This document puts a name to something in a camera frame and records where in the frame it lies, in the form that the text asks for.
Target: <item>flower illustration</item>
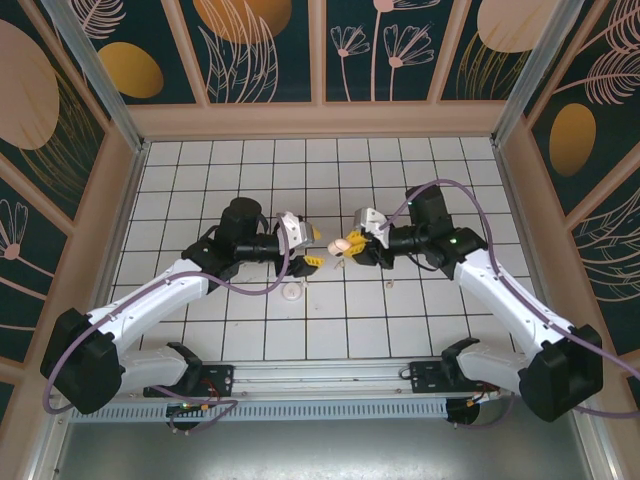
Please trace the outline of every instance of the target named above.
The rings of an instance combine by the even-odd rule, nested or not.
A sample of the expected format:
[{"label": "flower illustration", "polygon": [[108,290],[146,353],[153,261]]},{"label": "flower illustration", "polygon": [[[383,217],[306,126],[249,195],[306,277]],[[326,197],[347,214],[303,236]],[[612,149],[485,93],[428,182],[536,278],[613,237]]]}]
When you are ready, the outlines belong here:
[{"label": "flower illustration", "polygon": [[393,10],[418,10],[420,8],[433,7],[440,3],[440,0],[420,0],[410,2],[408,0],[373,0],[373,6],[378,12],[387,13]]},{"label": "flower illustration", "polygon": [[344,67],[344,59],[353,55],[360,55],[371,50],[369,42],[365,42],[366,36],[362,31],[362,27],[347,27],[342,31],[340,27],[331,29],[331,40],[340,56],[342,66],[342,82],[344,83],[344,91],[347,95],[347,101],[351,101],[349,95],[349,87],[347,86],[347,75]]},{"label": "flower illustration", "polygon": [[0,200],[0,258],[15,260],[20,257],[20,243],[27,228],[29,210],[16,202],[14,213],[9,202]]},{"label": "flower illustration", "polygon": [[[44,275],[53,277],[53,273],[48,272],[43,268],[38,267],[37,265],[34,265],[33,263],[25,260],[20,256],[20,245],[27,228],[28,218],[29,209],[22,203],[16,202],[15,208],[12,211],[11,206],[6,199],[3,198],[2,200],[0,200],[0,260],[18,260],[19,262],[24,263],[28,267]],[[40,300],[45,300],[47,298],[46,295],[19,285],[3,277],[0,277],[0,283]],[[18,327],[9,327],[7,325],[0,325],[0,327],[12,328],[14,330],[20,329]]]},{"label": "flower illustration", "polygon": [[420,65],[433,60],[434,51],[428,49],[430,25],[426,27],[406,27],[398,37],[398,25],[384,29],[384,46],[391,66],[389,100],[393,100],[393,80],[396,68]]}]

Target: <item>dark teal wallpaper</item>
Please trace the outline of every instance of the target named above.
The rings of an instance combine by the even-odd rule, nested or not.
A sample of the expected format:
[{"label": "dark teal wallpaper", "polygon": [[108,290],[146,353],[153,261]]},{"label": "dark teal wallpaper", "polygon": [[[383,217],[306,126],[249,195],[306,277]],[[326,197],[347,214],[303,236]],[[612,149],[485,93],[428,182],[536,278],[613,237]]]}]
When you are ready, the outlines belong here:
[{"label": "dark teal wallpaper", "polygon": [[2,426],[2,419],[9,407],[9,400],[11,400],[12,393],[13,385],[10,383],[0,382],[0,426]]},{"label": "dark teal wallpaper", "polygon": [[573,237],[618,355],[640,349],[640,169]]},{"label": "dark teal wallpaper", "polygon": [[553,2],[472,0],[442,100],[506,100]]},{"label": "dark teal wallpaper", "polygon": [[307,0],[180,0],[211,103],[311,101]]},{"label": "dark teal wallpaper", "polygon": [[567,214],[640,142],[639,32],[637,2],[610,2],[532,128]]},{"label": "dark teal wallpaper", "polygon": [[0,180],[0,357],[24,360],[66,240]]},{"label": "dark teal wallpaper", "polygon": [[576,36],[576,33],[578,33],[578,30],[580,29],[580,26],[584,21],[584,17],[586,17],[587,14],[589,13],[589,10],[591,10],[591,7],[593,6],[594,1],[595,0],[585,0],[584,3],[582,4],[582,8],[580,9],[580,13],[578,14],[577,20],[573,24],[573,27],[571,27],[571,29],[569,30],[569,33],[567,34],[567,36],[564,38],[564,42],[562,42],[562,45],[560,46],[558,53],[556,54],[555,58],[551,62],[551,65],[549,65],[549,68],[547,69],[547,72],[545,73],[544,77],[540,81],[538,88],[536,88],[535,92],[533,92],[533,95],[531,96],[529,103],[527,103],[527,106],[524,109],[524,114],[526,116],[529,116],[529,113],[531,113],[531,110],[533,109],[536,102],[538,101],[538,98],[540,98],[540,95],[542,94],[542,90],[544,90],[545,87],[547,86],[547,80],[549,80],[549,77],[552,75],[552,72],[555,71],[556,67],[558,66],[558,63],[560,63],[560,60],[562,60],[562,57],[566,53],[567,48],[569,48],[569,45],[571,45],[573,38]]},{"label": "dark teal wallpaper", "polygon": [[0,45],[0,154],[73,219],[104,131],[17,2]]},{"label": "dark teal wallpaper", "polygon": [[326,100],[426,100],[451,6],[328,0]]}]

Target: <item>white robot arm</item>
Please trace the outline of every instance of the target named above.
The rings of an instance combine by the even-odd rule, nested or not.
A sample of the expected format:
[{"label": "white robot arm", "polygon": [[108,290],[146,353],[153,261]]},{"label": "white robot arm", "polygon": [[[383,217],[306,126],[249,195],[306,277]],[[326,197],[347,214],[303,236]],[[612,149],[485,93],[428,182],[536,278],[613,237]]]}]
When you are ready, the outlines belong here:
[{"label": "white robot arm", "polygon": [[[224,210],[220,225],[183,251],[182,258],[158,277],[86,315],[75,309],[60,315],[41,373],[49,378],[66,349],[83,332],[102,322],[68,358],[54,382],[81,413],[98,410],[118,393],[152,385],[174,387],[187,394],[201,380],[202,361],[193,352],[177,342],[153,351],[130,351],[129,347],[169,313],[219,287],[218,283],[197,276],[199,273],[228,282],[245,262],[273,262],[280,273],[285,235],[290,252],[314,242],[314,229],[309,223],[290,212],[281,215],[281,219],[284,228],[276,227],[273,233],[267,233],[260,205],[248,198],[234,199]],[[257,232],[259,224],[263,224],[265,233]],[[319,266],[317,259],[296,256],[290,260],[286,274],[307,276]],[[125,302],[126,308],[113,315]]]},{"label": "white robot arm", "polygon": [[[407,198],[415,189],[407,192]],[[422,253],[429,264],[473,294],[513,335],[523,354],[491,348],[467,338],[442,352],[442,369],[450,382],[477,380],[523,397],[540,418],[552,421],[602,389],[602,358],[576,345],[542,322],[504,285],[557,327],[601,346],[590,326],[575,328],[522,287],[498,263],[498,278],[487,244],[468,228],[454,228],[437,186],[409,203],[412,225],[382,228],[386,217],[372,208],[356,212],[354,230],[329,245],[334,255],[361,265],[393,268],[398,255]]]}]

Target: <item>yellow object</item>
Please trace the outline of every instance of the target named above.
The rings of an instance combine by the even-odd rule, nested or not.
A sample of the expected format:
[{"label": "yellow object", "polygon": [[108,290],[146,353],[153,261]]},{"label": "yellow object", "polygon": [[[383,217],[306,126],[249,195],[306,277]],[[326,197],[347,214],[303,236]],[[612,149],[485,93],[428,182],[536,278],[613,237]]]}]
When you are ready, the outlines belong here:
[{"label": "yellow object", "polygon": [[292,8],[291,0],[193,0],[193,6],[209,30],[229,42],[244,45],[264,40],[260,19],[273,37],[282,32],[291,19]]},{"label": "yellow object", "polygon": [[304,261],[307,263],[307,265],[320,268],[321,266],[324,265],[325,259],[322,257],[313,257],[311,255],[305,255]]},{"label": "yellow object", "polygon": [[496,52],[532,50],[557,3],[558,0],[483,0],[478,10],[480,40]]},{"label": "yellow object", "polygon": [[551,127],[551,165],[563,177],[570,177],[587,163],[596,141],[596,120],[584,105],[570,103],[558,113]]},{"label": "yellow object", "polygon": [[98,55],[119,92],[134,98],[150,98],[162,91],[162,71],[140,47],[115,42],[102,47]]},{"label": "yellow object", "polygon": [[0,20],[0,138],[25,150],[46,144],[58,124],[56,71],[29,35]]}]

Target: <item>leaf illustration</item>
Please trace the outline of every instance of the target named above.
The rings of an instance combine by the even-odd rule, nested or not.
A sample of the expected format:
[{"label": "leaf illustration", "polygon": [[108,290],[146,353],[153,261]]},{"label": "leaf illustration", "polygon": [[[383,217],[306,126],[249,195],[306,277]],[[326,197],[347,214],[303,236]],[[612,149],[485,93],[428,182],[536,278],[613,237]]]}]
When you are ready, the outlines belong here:
[{"label": "leaf illustration", "polygon": [[640,87],[640,50],[601,55],[581,82],[591,103],[622,105]]},{"label": "leaf illustration", "polygon": [[70,0],[82,30],[89,38],[106,40],[125,17],[122,0]]},{"label": "leaf illustration", "polygon": [[640,48],[640,0],[617,0],[605,32],[607,42],[617,52]]}]

